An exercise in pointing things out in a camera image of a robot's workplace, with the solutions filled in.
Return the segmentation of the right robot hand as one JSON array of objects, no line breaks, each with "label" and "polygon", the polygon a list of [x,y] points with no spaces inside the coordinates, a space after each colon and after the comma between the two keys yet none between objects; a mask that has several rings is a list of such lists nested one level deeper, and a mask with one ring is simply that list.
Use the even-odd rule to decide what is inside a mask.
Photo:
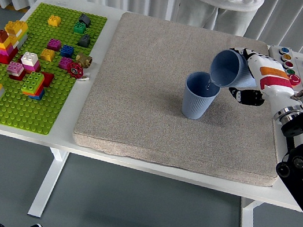
[{"label": "right robot hand", "polygon": [[282,65],[275,59],[246,48],[232,48],[240,54],[248,67],[255,89],[239,89],[230,87],[232,96],[241,104],[261,106],[269,101],[273,113],[285,107],[300,105],[300,101],[293,99],[295,92],[290,79]]}]

